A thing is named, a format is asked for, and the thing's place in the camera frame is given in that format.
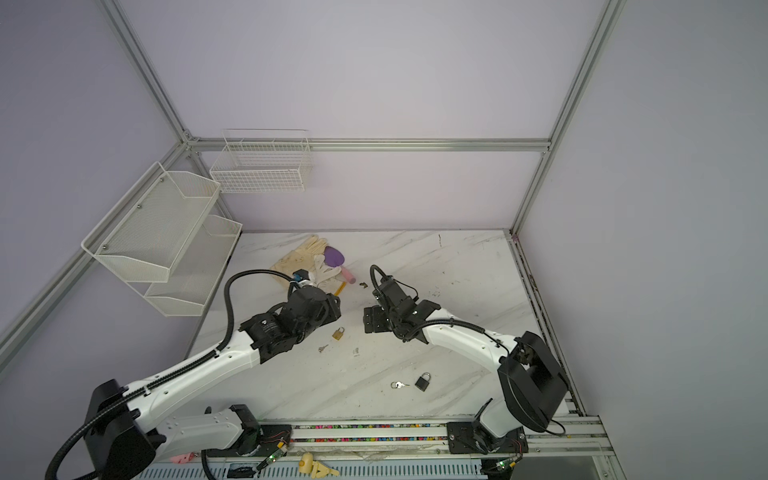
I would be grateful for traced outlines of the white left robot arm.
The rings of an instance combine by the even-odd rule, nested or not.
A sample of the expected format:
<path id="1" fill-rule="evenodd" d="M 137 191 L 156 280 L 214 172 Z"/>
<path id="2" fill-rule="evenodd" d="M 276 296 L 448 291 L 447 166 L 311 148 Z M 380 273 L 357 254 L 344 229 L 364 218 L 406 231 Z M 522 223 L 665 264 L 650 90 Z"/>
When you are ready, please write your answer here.
<path id="1" fill-rule="evenodd" d="M 168 453 L 171 431 L 161 423 L 181 406 L 240 372 L 290 351 L 316 329 L 341 316 L 341 301 L 313 285 L 307 276 L 291 277 L 286 299 L 242 324 L 236 324 L 231 287 L 254 275 L 245 270 L 223 287 L 227 315 L 221 342 L 201 354 L 143 380 L 122 386 L 110 380 L 92 395 L 86 419 L 53 455 L 45 478 L 55 479 L 63 461 L 84 441 L 93 464 L 90 479 L 131 479 Z"/>

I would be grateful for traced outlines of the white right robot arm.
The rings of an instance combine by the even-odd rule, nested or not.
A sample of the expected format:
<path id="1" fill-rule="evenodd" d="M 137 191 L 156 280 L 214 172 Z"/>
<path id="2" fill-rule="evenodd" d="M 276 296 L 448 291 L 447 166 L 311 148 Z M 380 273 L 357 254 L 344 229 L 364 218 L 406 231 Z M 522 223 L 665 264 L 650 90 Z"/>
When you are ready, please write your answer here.
<path id="1" fill-rule="evenodd" d="M 392 333 L 403 343 L 442 347 L 494 373 L 501 396 L 486 401 L 469 422 L 447 426 L 453 453 L 495 454 L 527 451 L 525 431 L 564 436 L 554 419 L 569 392 L 561 363 L 544 339 L 531 331 L 502 334 L 451 314 L 441 305 L 410 296 L 409 285 L 369 269 L 374 307 L 364 310 L 364 330 Z"/>

